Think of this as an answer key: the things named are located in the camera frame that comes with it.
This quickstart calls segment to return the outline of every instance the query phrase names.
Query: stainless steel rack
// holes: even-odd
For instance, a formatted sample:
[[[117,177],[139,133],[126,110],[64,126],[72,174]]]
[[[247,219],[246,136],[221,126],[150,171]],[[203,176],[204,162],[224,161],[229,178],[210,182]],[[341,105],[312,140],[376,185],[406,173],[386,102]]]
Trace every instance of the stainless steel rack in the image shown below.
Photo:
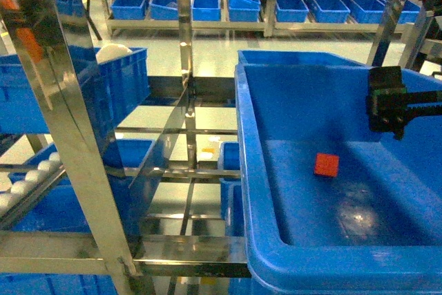
[[[238,172],[210,170],[213,165],[197,160],[196,135],[218,131],[196,129],[195,106],[231,104],[234,89],[233,79],[193,77],[192,31],[194,28],[207,27],[191,21],[191,0],[178,0],[179,20],[173,23],[173,28],[180,33],[182,79],[180,82],[168,77],[151,80],[151,99],[161,104],[172,98],[175,107],[163,129],[133,129],[160,132],[154,148],[164,147],[162,152],[165,163],[158,165],[146,158],[139,169],[131,170],[124,169],[119,162],[112,168],[106,165],[102,156],[107,146],[115,141],[115,133],[111,131],[103,134],[96,130],[97,110],[83,98],[79,69],[69,52],[70,46],[81,46],[90,54],[93,53],[86,17],[73,19],[58,15],[54,0],[33,1],[31,6],[26,0],[11,0],[8,4],[6,1],[0,2],[0,14],[64,165],[0,218],[0,272],[106,274],[112,277],[120,295],[154,294],[151,276],[172,276],[169,293],[173,293],[176,276],[250,277],[244,238],[185,236],[189,219],[204,218],[189,213],[195,182],[213,182],[226,175],[239,176]],[[274,8],[273,1],[268,0],[267,9]],[[382,65],[392,34],[397,29],[403,2],[388,0],[382,24],[376,27],[374,43],[367,60],[369,65]],[[421,13],[424,21],[429,15],[432,13],[427,10]],[[266,10],[265,22],[271,24],[259,27],[267,36],[273,34],[270,31],[273,29],[298,29],[296,24],[273,25],[273,10]],[[415,34],[422,35],[419,27],[421,24],[416,25]],[[33,47],[29,46],[29,41],[23,40],[23,29],[32,33]],[[184,166],[169,162],[176,139],[181,134],[186,135],[187,140],[188,162]],[[219,131],[219,134],[226,134],[226,131]],[[113,153],[113,159],[120,160],[119,151]],[[0,168],[2,171],[19,169],[21,165],[1,165]],[[66,174],[69,175],[92,234],[27,234],[9,231]],[[141,186],[148,185],[153,178],[185,177],[190,186],[180,235],[128,236],[109,185],[110,174],[134,175],[133,184]]]

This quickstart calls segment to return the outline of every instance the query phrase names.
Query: tiled floor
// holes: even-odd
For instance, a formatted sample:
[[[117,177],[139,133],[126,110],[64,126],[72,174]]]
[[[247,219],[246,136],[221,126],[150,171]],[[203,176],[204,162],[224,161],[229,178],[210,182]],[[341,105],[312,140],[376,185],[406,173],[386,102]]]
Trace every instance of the tiled floor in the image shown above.
[[[107,35],[104,16],[101,12],[99,0],[92,1],[93,20],[104,38],[98,41],[93,36],[96,46],[103,46],[109,42],[121,43],[127,46],[141,46],[148,48],[148,73],[149,75],[177,75],[180,76],[180,51],[177,42],[177,32],[153,31],[117,31],[112,39]],[[10,53],[13,52],[8,36],[3,37]],[[237,51],[243,49],[256,50],[303,50],[325,51],[336,53],[350,59],[365,63],[369,54],[373,35],[362,34],[291,34],[288,37],[268,38],[260,37],[252,32],[197,32],[194,34],[193,53],[195,75],[233,77],[234,67],[238,62]],[[404,49],[396,38],[389,49],[385,65],[397,65]],[[432,73],[440,70],[434,64],[425,64],[423,72]],[[164,125],[170,108],[141,106],[127,117],[122,126],[150,126],[161,127]],[[236,114],[234,108],[197,108],[197,128],[199,129],[236,129]],[[156,135],[129,135],[124,137],[155,138]],[[218,148],[221,142],[236,140],[236,137],[198,137],[198,155],[201,160],[217,160]],[[210,156],[201,154],[204,148],[214,148],[215,153]],[[1,163],[21,163],[32,155],[32,149],[26,138],[22,138],[3,157]],[[185,137],[180,136],[176,145],[173,160],[186,159]],[[6,174],[0,173],[0,190],[9,187]],[[162,184],[151,206],[155,213],[182,213],[186,200],[188,185]],[[193,196],[192,210],[198,213],[219,213],[219,185],[197,184]],[[204,229],[202,235],[221,236],[224,232],[223,222],[213,221],[204,227],[194,225],[188,227],[188,234],[193,229],[198,234]],[[176,234],[180,228],[180,221],[169,220],[161,224],[164,234]],[[168,278],[156,278],[158,294],[166,294],[169,285]],[[212,285],[202,285],[200,294],[226,294],[227,281],[218,280]],[[179,285],[176,294],[185,294],[185,286]]]

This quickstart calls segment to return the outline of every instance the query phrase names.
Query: red cube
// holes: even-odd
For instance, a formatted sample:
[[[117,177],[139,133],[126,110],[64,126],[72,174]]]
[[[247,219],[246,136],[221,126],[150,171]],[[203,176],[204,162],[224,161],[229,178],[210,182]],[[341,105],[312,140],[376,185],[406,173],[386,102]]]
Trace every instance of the red cube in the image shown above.
[[[335,178],[338,176],[339,156],[318,153],[316,155],[315,174]]]

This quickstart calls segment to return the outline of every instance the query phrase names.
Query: small yellow object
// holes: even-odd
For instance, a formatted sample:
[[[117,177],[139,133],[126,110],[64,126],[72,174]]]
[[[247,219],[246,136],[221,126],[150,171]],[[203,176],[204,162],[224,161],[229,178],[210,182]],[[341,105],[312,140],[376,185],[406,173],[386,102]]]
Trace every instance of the small yellow object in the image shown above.
[[[201,277],[200,284],[214,286],[214,285],[216,285],[216,278],[209,278],[209,277],[203,276],[203,277]]]
[[[215,153],[215,148],[202,148],[202,152]]]

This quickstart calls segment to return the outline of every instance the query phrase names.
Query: white ball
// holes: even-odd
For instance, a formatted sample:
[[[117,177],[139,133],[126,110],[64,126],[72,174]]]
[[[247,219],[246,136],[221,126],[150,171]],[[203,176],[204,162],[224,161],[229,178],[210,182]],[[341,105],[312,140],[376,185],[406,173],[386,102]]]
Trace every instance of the white ball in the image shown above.
[[[0,209],[10,209],[20,200],[15,193],[0,193]]]
[[[49,160],[50,160],[51,162],[58,162],[58,163],[61,164],[60,154],[59,154],[58,152],[52,152],[52,153],[49,155]]]
[[[40,183],[48,177],[49,173],[45,171],[32,170],[27,172],[25,181]]]
[[[130,48],[122,44],[108,44],[103,46],[96,54],[98,64],[103,62],[131,55],[133,52]]]
[[[11,187],[11,193],[25,196],[29,191],[33,190],[37,183],[29,181],[17,181]]]
[[[52,174],[55,172],[56,169],[59,168],[59,166],[60,164],[53,160],[43,160],[42,162],[39,163],[37,169],[39,171],[45,171],[48,172],[49,174]]]

